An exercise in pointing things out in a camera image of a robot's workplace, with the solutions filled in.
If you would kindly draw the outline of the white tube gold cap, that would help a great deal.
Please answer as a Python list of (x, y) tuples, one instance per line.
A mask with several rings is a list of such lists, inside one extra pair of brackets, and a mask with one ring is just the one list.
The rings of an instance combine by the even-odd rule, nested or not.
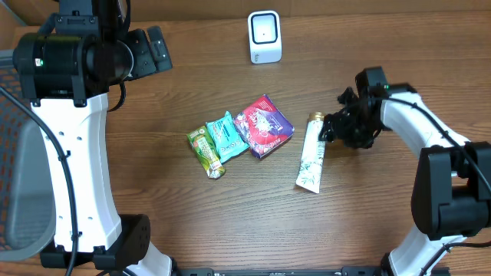
[(302, 147), (300, 168), (295, 184), (318, 194), (320, 192), (325, 141), (319, 140), (325, 114), (314, 112), (309, 114), (305, 139)]

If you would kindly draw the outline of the red purple snack package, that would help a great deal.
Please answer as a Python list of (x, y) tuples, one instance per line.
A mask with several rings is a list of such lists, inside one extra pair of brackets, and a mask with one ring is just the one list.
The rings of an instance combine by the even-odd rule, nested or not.
[(249, 145), (252, 155), (258, 159), (272, 153), (295, 132), (292, 124), (266, 94), (238, 113), (233, 123)]

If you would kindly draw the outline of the teal wet wipes pack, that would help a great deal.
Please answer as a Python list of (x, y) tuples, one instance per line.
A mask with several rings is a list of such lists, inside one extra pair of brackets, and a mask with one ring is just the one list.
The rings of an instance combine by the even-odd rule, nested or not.
[(221, 163), (226, 163), (229, 159), (240, 155), (249, 148), (249, 145), (236, 130), (229, 111), (225, 112), (224, 117), (213, 122), (207, 122), (206, 128), (215, 143)]

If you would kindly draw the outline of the green noodle snack pack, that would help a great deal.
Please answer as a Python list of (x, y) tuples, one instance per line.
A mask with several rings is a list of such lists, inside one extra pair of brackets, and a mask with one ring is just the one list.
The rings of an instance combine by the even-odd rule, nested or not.
[(205, 126), (200, 126), (187, 134), (189, 143), (197, 159), (210, 179), (219, 179), (226, 172), (223, 167), (215, 143)]

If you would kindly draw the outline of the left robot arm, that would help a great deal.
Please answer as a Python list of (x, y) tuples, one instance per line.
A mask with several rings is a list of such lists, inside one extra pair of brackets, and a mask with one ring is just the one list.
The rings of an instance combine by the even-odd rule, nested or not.
[(162, 33), (131, 30), (128, 1), (62, 1), (13, 52), (25, 112), (41, 130), (54, 193), (55, 230), (45, 268), (71, 273), (173, 276), (176, 262), (150, 240), (146, 215), (117, 212), (110, 187), (106, 122), (111, 86), (169, 70)]

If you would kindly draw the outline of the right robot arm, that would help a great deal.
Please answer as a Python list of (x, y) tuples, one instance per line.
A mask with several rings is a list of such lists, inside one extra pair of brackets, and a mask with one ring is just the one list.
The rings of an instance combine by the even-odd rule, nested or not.
[(325, 116), (320, 141), (368, 149), (383, 131), (396, 133), (418, 158), (411, 196), (414, 226), (377, 267), (345, 267), (343, 275), (448, 275), (436, 264), (453, 248), (488, 248), (467, 238), (490, 226), (490, 144), (472, 142), (443, 123), (408, 83), (390, 84), (368, 67)]

